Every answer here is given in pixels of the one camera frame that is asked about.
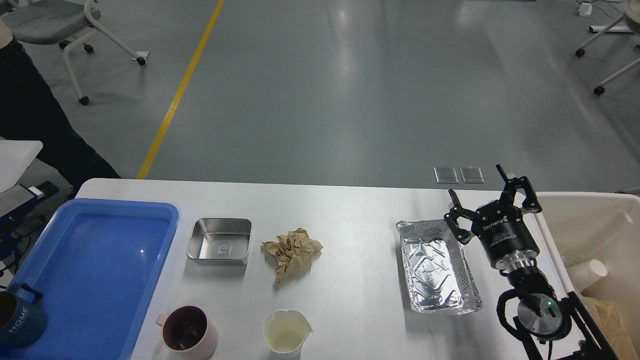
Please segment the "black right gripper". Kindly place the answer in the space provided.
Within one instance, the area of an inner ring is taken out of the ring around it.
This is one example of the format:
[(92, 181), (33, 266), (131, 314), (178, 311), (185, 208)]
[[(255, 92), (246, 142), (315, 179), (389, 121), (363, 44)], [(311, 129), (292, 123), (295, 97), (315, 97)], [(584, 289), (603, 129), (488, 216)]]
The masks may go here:
[[(525, 214), (539, 214), (543, 208), (528, 177), (509, 175), (501, 164), (495, 167), (504, 182), (498, 200), (473, 211), (462, 207), (454, 189), (448, 189), (452, 207), (443, 218), (460, 244), (466, 245), (475, 235), (478, 237), (492, 268), (516, 271), (534, 267), (540, 249), (523, 217)], [(516, 194), (524, 196), (519, 207), (515, 205)], [(461, 228), (459, 218), (471, 221), (471, 230)]]

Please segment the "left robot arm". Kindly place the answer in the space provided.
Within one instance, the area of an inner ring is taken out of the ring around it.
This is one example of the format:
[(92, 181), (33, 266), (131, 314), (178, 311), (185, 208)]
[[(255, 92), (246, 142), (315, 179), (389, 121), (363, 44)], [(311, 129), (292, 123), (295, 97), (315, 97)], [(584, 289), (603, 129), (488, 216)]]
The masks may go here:
[(16, 184), (0, 194), (0, 259), (4, 260), (18, 249), (18, 240), (12, 233), (37, 205), (60, 191), (50, 181), (26, 187)]

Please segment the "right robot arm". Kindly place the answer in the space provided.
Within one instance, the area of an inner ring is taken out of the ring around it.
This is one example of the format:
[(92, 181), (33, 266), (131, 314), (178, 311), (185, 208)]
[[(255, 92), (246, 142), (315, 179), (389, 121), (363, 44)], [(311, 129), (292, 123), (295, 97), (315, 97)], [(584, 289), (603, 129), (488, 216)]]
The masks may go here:
[(449, 189), (451, 206), (444, 221), (455, 239), (468, 244), (478, 238), (490, 267), (505, 277), (511, 289), (496, 305), (499, 324), (521, 342), (530, 360), (541, 360), (538, 344), (553, 346), (577, 326), (583, 335), (568, 360), (615, 360), (617, 354), (584, 303), (574, 291), (558, 299), (546, 275), (539, 269), (540, 249), (525, 224), (524, 215), (539, 214), (542, 206), (528, 177), (496, 169), (503, 180), (498, 199), (478, 207), (464, 208), (457, 193)]

